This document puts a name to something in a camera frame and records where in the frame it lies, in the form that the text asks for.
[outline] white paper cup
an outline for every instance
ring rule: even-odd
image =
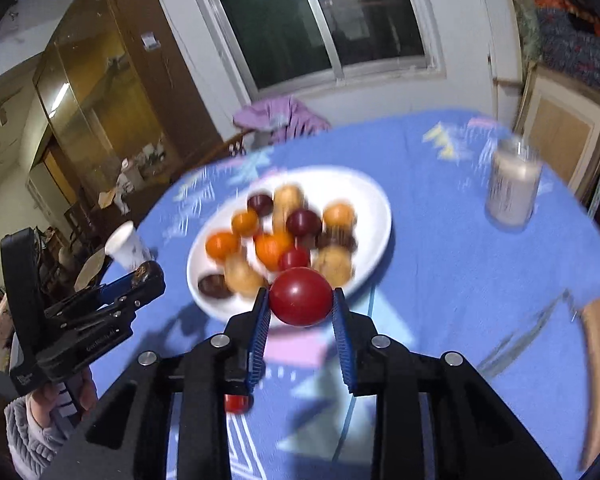
[[[146,261],[153,260],[151,252],[142,243],[131,220],[113,231],[104,245],[104,252],[116,260],[126,272],[133,272]]]

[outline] orange tomato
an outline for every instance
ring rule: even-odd
[[[260,218],[253,209],[238,211],[231,218],[231,229],[244,238],[253,236],[260,227]]]
[[[278,261],[283,253],[294,246],[294,238],[286,231],[261,234],[255,239],[256,256],[271,272],[277,272]]]
[[[231,231],[218,231],[206,239],[205,250],[211,259],[224,262],[229,254],[237,253],[241,246],[237,234]]]
[[[351,230],[356,222],[356,212],[347,202],[335,202],[324,210],[322,221],[327,227]]]

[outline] glass cabinet door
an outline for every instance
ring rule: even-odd
[[[173,150],[107,0],[74,0],[43,63],[36,83],[43,105],[60,147],[96,202],[116,185],[124,159],[134,161],[146,179],[166,173]]]

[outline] purple cloth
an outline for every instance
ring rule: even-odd
[[[272,132],[272,144],[312,136],[331,128],[327,121],[291,96],[264,99],[245,106],[235,113],[234,124],[241,128]]]

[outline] human hand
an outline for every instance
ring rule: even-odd
[[[78,394],[78,402],[86,414],[97,402],[98,393],[89,367],[82,370],[81,376],[82,387]],[[56,402],[58,402],[58,386],[56,384],[47,383],[31,394],[31,415],[41,428],[51,427],[51,411],[55,408]]]

